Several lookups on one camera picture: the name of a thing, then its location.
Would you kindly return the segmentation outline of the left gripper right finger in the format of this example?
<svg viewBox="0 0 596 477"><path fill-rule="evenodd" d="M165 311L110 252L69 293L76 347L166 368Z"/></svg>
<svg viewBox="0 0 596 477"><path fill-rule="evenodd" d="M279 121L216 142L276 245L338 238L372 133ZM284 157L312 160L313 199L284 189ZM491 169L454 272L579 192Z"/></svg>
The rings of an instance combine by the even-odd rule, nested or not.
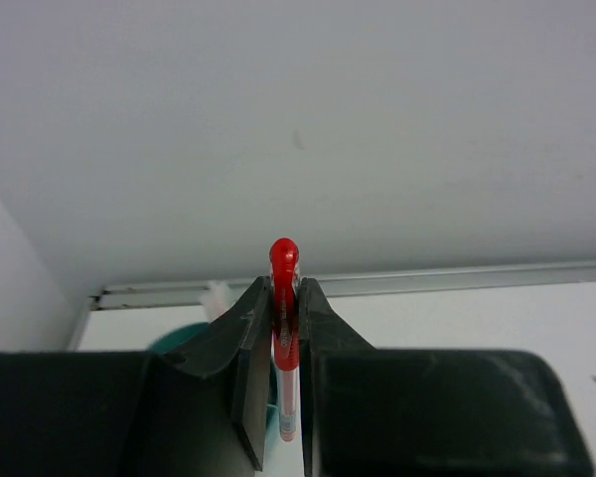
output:
<svg viewBox="0 0 596 477"><path fill-rule="evenodd" d="M372 346L299 287L302 454L308 476L590 476L550 365L502 349Z"/></svg>

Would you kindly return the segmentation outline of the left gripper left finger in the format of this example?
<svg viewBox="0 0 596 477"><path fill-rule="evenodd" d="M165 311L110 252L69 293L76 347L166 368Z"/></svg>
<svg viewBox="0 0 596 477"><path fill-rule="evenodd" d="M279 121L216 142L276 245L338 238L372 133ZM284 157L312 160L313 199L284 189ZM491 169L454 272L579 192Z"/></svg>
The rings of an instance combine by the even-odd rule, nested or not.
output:
<svg viewBox="0 0 596 477"><path fill-rule="evenodd" d="M251 476L262 468L270 281L166 354L0 353L0 476Z"/></svg>

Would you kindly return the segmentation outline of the red gel pen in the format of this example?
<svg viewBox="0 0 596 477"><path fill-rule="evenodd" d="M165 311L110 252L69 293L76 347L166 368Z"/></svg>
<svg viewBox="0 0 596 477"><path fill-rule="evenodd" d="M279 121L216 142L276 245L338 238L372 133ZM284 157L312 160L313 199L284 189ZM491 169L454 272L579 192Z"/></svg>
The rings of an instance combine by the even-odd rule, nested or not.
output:
<svg viewBox="0 0 596 477"><path fill-rule="evenodd" d="M290 238L280 238L269 252L273 302L273 359L277 370L279 434L291 442L296 434L298 409L300 284L299 249Z"/></svg>

